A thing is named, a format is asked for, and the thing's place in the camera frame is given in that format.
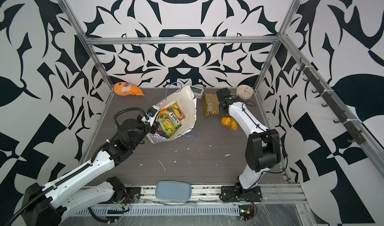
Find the orange plush toy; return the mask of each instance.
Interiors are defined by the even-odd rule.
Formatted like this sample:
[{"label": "orange plush toy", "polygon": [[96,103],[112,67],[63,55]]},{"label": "orange plush toy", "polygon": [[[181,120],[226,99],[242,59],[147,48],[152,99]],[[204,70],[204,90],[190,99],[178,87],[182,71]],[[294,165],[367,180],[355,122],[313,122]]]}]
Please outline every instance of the orange plush toy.
[{"label": "orange plush toy", "polygon": [[122,96],[130,95],[130,94],[144,96],[143,91],[139,87],[131,85],[126,82],[119,82],[119,83],[113,84],[111,85],[111,88],[113,88],[116,94],[122,95]]}]

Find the black and white wall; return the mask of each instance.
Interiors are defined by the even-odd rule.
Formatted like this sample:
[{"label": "black and white wall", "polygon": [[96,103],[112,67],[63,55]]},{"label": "black and white wall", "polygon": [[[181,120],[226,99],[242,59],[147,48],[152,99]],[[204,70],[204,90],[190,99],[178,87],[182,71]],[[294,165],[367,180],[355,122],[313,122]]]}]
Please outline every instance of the black and white wall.
[{"label": "black and white wall", "polygon": [[166,87],[254,86],[271,43],[97,45],[113,83]]},{"label": "black and white wall", "polygon": [[79,164],[110,89],[56,0],[0,0],[0,59],[3,225],[28,186]]},{"label": "black and white wall", "polygon": [[[88,37],[273,36],[292,0],[68,0]],[[271,44],[95,46],[112,81],[253,86]]]},{"label": "black and white wall", "polygon": [[[384,3],[302,0],[288,36],[372,135],[384,138]],[[384,215],[384,178],[281,46],[259,88],[318,223],[376,223]]]}]

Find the shopping bag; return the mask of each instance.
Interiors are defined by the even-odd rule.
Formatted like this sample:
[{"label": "shopping bag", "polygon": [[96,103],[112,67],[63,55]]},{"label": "shopping bag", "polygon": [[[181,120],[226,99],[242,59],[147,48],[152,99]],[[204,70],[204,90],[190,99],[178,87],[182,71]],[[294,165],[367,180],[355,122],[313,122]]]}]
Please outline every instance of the shopping bag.
[{"label": "shopping bag", "polygon": [[169,139],[162,137],[158,133],[147,134],[147,138],[151,141],[151,143],[157,144],[161,142],[174,140],[178,137],[184,136],[186,133],[190,131],[193,131],[192,128],[195,126],[195,122],[196,122],[196,99],[194,99],[194,94],[189,85],[186,85],[182,87],[180,90],[174,92],[173,94],[166,96],[165,99],[157,103],[156,106],[158,106],[160,110],[162,110],[164,108],[170,107],[175,102],[177,102],[181,111],[184,114],[184,120],[182,122],[181,127],[177,128],[175,132],[169,137]]}]

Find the white debris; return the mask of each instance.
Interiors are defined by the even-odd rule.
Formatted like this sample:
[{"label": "white debris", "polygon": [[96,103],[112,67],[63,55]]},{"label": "white debris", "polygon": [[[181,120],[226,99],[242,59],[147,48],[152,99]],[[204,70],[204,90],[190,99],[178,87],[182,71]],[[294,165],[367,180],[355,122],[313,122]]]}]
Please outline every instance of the white debris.
[{"label": "white debris", "polygon": [[[159,161],[159,160],[158,160]],[[159,161],[160,162],[160,161]],[[160,162],[161,163],[161,162]],[[164,169],[164,172],[166,171],[166,168],[164,168],[164,165],[163,164],[161,164],[161,166],[163,166],[163,169]]]}]

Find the gray electronic device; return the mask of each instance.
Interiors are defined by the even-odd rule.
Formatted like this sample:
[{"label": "gray electronic device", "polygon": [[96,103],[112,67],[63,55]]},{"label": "gray electronic device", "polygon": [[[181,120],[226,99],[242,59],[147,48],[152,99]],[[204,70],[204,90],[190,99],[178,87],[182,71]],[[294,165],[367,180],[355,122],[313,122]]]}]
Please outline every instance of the gray electronic device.
[{"label": "gray electronic device", "polygon": [[191,85],[190,87],[195,97],[201,99],[204,93],[204,89],[193,85]]}]

